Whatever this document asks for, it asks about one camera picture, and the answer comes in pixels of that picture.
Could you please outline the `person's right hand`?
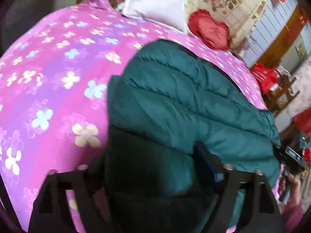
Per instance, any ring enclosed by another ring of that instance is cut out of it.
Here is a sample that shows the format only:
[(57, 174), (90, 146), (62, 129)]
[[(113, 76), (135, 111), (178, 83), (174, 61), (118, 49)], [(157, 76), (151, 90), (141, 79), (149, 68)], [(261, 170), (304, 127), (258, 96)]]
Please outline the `person's right hand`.
[(300, 197), (301, 181), (298, 178), (298, 176), (294, 176), (292, 174), (290, 174), (288, 177), (282, 176), (279, 182), (279, 189), (278, 189), (278, 193), (280, 195), (282, 195), (283, 192), (286, 190), (286, 185), (290, 187), (290, 192), (289, 192), (289, 199), (287, 201), (285, 208), (291, 209), (301, 203)]

